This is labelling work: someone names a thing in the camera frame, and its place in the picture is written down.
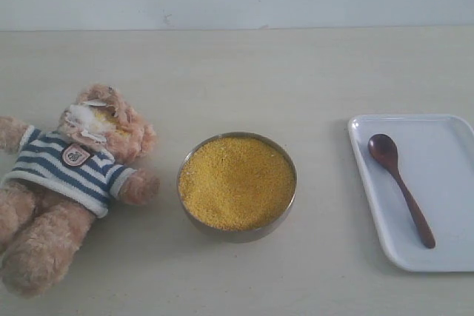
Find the tan teddy bear striped shirt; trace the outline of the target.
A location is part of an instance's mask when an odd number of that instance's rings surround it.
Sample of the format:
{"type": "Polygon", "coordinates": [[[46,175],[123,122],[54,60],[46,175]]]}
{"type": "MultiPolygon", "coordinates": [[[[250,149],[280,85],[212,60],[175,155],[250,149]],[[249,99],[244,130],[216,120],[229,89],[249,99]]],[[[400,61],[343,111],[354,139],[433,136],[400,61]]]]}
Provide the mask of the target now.
{"type": "Polygon", "coordinates": [[[149,203],[159,180],[133,162],[156,133],[115,88],[94,84],[40,130],[1,118],[1,150],[16,155],[1,179],[1,282],[35,297],[67,274],[93,223],[114,201],[149,203]]]}

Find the white rectangular plastic tray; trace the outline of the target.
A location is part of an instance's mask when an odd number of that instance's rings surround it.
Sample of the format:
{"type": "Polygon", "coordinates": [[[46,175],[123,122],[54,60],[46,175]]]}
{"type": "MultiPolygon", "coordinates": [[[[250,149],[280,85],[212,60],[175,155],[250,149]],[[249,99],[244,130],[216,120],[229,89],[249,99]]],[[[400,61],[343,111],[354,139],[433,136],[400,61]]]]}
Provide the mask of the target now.
{"type": "Polygon", "coordinates": [[[410,272],[473,271],[473,128],[448,114],[358,115],[347,124],[378,239],[387,258],[410,272]],[[390,136],[398,166],[433,231],[420,241],[397,183],[369,152],[390,136]]]}

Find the brown wooden spoon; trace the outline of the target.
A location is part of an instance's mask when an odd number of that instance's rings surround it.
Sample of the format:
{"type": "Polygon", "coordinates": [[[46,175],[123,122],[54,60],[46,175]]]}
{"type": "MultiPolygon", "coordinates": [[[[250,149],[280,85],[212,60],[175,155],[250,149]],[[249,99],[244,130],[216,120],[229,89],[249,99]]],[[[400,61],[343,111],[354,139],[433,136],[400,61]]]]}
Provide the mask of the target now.
{"type": "Polygon", "coordinates": [[[398,148],[394,140],[388,135],[378,133],[369,139],[367,148],[373,159],[386,169],[398,184],[422,244],[427,249],[434,249],[436,241],[433,232],[399,172],[398,148]]]}

